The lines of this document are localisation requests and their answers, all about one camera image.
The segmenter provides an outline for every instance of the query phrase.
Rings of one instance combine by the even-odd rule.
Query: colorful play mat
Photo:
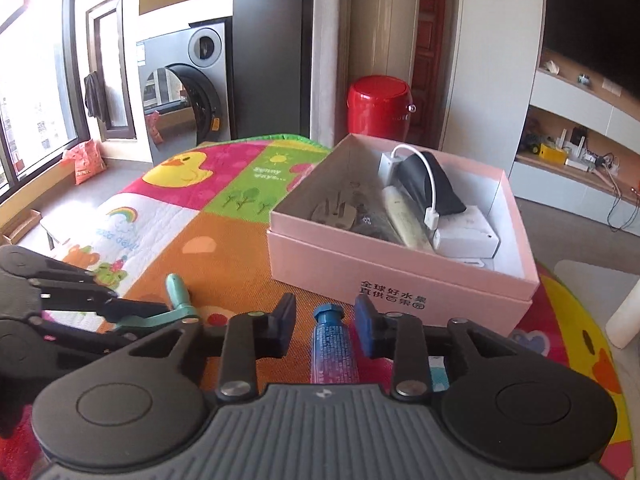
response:
[[[270,311],[284,292],[294,292],[298,323],[289,353],[261,360],[258,378],[262,385],[308,382],[312,311],[328,298],[271,279],[266,229],[275,204],[327,153],[308,139],[286,135],[201,145],[172,156],[108,199],[94,221],[55,254],[93,270],[99,283],[132,300],[169,304],[164,279],[176,272],[201,318],[212,325],[242,312]],[[617,479],[632,478],[631,431],[607,342],[571,292],[548,270],[540,267],[539,273],[542,286],[511,337],[606,388],[618,425],[601,464]],[[351,316],[351,307],[346,309]],[[54,317],[88,330],[101,323],[85,313]],[[389,382],[386,360],[373,362],[358,352],[358,368],[363,382]],[[213,359],[202,386],[213,387],[215,379]],[[0,449],[5,477],[26,480],[39,454],[28,410]]]

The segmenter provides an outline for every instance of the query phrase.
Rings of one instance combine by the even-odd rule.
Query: tv screen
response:
[[[546,0],[543,45],[640,98],[640,0]]]

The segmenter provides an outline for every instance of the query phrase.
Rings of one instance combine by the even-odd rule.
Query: rainbow illustration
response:
[[[126,218],[127,222],[130,224],[135,222],[138,218],[138,212],[132,207],[117,207],[107,213],[107,216],[114,215],[124,215],[124,218]]]

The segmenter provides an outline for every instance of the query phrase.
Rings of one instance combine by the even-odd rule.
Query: white charging cable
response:
[[[438,227],[438,219],[440,215],[436,211],[436,181],[433,178],[433,171],[431,171],[431,166],[429,165],[429,161],[425,158],[425,156],[418,150],[416,150],[413,146],[408,144],[398,144],[391,151],[391,159],[395,158],[396,153],[401,148],[405,150],[409,150],[410,152],[415,153],[420,160],[424,164],[424,167],[427,168],[427,173],[429,174],[429,180],[431,181],[431,207],[428,207],[424,212],[424,224],[432,231],[435,231]]]

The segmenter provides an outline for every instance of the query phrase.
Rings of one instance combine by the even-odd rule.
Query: pink box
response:
[[[343,231],[308,220],[342,183],[378,180],[392,140],[350,135],[271,212],[271,275],[337,301],[368,294],[380,312],[407,312],[425,324],[466,317],[508,335],[540,281],[529,241],[502,170],[449,153],[431,153],[466,205],[477,205],[500,238],[495,270]]]

